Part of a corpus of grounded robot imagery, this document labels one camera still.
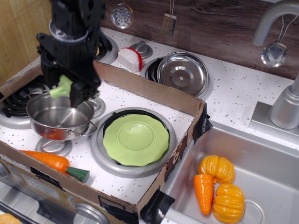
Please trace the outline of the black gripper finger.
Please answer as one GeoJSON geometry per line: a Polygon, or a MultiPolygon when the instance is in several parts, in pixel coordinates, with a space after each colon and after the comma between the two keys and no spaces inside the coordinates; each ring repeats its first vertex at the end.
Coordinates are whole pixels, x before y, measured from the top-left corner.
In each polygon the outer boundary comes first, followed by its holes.
{"type": "Polygon", "coordinates": [[[77,108],[81,103],[93,97],[93,92],[85,82],[71,84],[70,101],[71,107],[77,108]]]}
{"type": "Polygon", "coordinates": [[[57,87],[61,76],[57,61],[51,55],[41,55],[41,68],[49,89],[57,87]]]}

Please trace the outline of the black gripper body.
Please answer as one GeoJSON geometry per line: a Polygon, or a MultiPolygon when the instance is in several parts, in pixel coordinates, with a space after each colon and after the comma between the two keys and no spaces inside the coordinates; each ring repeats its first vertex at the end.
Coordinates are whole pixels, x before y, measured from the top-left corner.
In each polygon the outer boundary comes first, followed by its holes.
{"type": "Polygon", "coordinates": [[[99,29],[90,31],[82,39],[60,41],[44,33],[38,33],[38,52],[40,55],[51,55],[61,71],[73,83],[87,83],[93,93],[98,91],[101,84],[93,68],[93,60],[98,50],[102,33],[99,29]]]}

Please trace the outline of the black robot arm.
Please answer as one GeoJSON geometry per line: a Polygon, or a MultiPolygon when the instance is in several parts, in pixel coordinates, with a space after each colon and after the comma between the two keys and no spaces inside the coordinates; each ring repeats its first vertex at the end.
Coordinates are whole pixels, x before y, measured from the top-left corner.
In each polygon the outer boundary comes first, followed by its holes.
{"type": "Polygon", "coordinates": [[[102,0],[52,0],[50,34],[36,35],[46,83],[52,88],[61,75],[67,76],[72,81],[69,93],[72,107],[98,94],[101,81],[93,61],[104,39],[100,22],[106,10],[102,0]]]}

